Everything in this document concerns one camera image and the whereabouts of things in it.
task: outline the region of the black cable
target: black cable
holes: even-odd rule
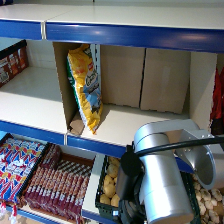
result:
[[[160,145],[160,146],[144,149],[142,151],[136,152],[136,154],[139,157],[142,157],[153,152],[161,152],[161,151],[167,151],[172,149],[180,149],[180,148],[187,148],[187,147],[194,147],[194,146],[201,146],[201,145],[214,145],[219,143],[224,143],[224,137],[196,139],[191,141]]]

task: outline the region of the yellow chip bag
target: yellow chip bag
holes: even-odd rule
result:
[[[103,103],[89,44],[83,44],[80,48],[69,51],[67,71],[82,121],[92,133],[95,133],[100,122]]]

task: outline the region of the gray robot arm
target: gray robot arm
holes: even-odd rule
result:
[[[135,134],[135,153],[171,142],[214,138],[192,120],[169,120],[142,126]],[[179,158],[192,167],[206,189],[224,186],[224,153],[220,144],[180,148]],[[193,219],[193,213],[172,151],[140,157],[144,177],[139,201],[144,204],[148,223],[180,224]]]

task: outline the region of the black basket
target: black basket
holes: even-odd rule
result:
[[[180,173],[194,212],[194,219],[191,221],[191,224],[201,224],[200,209],[196,199],[192,177],[189,173]]]
[[[100,196],[103,194],[103,182],[104,182],[104,177],[106,176],[106,170],[108,167],[108,157],[105,156],[104,162],[103,162],[103,167],[100,175],[100,180],[99,180],[99,185],[98,189],[96,192],[96,199],[95,199],[95,206],[96,208],[99,209],[99,213],[101,217],[110,219],[116,223],[120,223],[114,216],[113,212],[118,211],[118,208],[111,206],[111,205],[106,205],[100,203]],[[191,221],[191,224],[201,224],[200,220],[200,210],[198,207],[196,195],[195,195],[195,190],[193,186],[193,181],[191,178],[191,175],[188,173],[183,173],[181,172],[181,177],[185,186],[185,189],[187,191],[187,195],[190,199],[191,207],[194,212],[194,219]]]
[[[106,204],[100,203],[100,196],[103,194],[103,182],[104,182],[104,177],[106,176],[106,170],[108,165],[109,165],[108,157],[105,156],[101,175],[100,175],[100,181],[99,181],[99,185],[98,185],[98,189],[96,193],[95,205],[99,209],[100,216],[113,220],[114,222],[117,222],[117,220],[113,218],[113,211],[118,211],[118,208],[112,205],[106,205]]]

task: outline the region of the white shelf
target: white shelf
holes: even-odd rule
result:
[[[52,215],[47,215],[47,214],[44,214],[42,212],[34,211],[29,207],[29,205],[23,206],[21,208],[21,210],[25,211],[25,212],[29,212],[29,213],[34,214],[34,215],[39,216],[39,217],[49,219],[49,220],[57,222],[57,223],[62,223],[63,222],[63,224],[71,224],[71,222],[68,222],[68,221],[65,221],[65,220],[62,220],[60,218],[57,218],[57,217],[53,216],[53,213],[52,213]]]
[[[67,132],[55,70],[26,68],[0,88],[0,105],[1,121],[54,133]]]
[[[0,7],[0,20],[44,22],[70,10],[65,5],[13,4]]]
[[[93,213],[97,216],[99,216],[100,214],[99,214],[98,208],[95,207],[95,198],[96,198],[96,192],[99,185],[100,175],[101,175],[101,171],[103,167],[104,157],[105,156],[102,154],[96,155],[91,176],[89,179],[89,184],[86,191],[85,199],[82,206],[82,210],[84,210],[85,212]]]
[[[188,118],[189,115],[187,113],[178,115],[168,112],[141,111],[140,109],[125,106],[104,105],[101,124],[96,134],[93,135],[85,128],[81,137],[126,146],[127,144],[131,144],[136,131],[146,123]]]
[[[223,29],[224,4],[75,3],[48,22]]]

